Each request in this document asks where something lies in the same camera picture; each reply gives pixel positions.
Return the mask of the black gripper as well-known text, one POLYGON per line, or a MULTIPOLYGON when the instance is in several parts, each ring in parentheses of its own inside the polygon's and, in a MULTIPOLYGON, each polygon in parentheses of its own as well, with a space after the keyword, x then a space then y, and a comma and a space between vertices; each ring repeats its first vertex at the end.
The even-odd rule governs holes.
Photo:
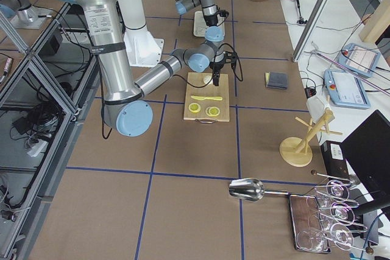
POLYGON ((204 21, 207 27, 218 26, 218 14, 204 15, 204 21))
POLYGON ((212 79, 213 79, 213 85, 219 86, 219 79, 220 79, 220 71, 223 66, 225 65, 225 52, 222 51, 219 55, 212 58, 209 67, 213 72, 212 79))

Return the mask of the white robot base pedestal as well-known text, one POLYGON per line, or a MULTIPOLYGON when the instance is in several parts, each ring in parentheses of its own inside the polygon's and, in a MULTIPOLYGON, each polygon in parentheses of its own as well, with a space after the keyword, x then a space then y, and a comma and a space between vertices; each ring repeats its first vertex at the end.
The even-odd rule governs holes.
POLYGON ((111 16, 114 43, 124 43, 126 48, 113 58, 116 66, 153 67, 160 61, 161 47, 148 31, 142 0, 114 0, 119 3, 126 30, 121 32, 116 10, 111 16))

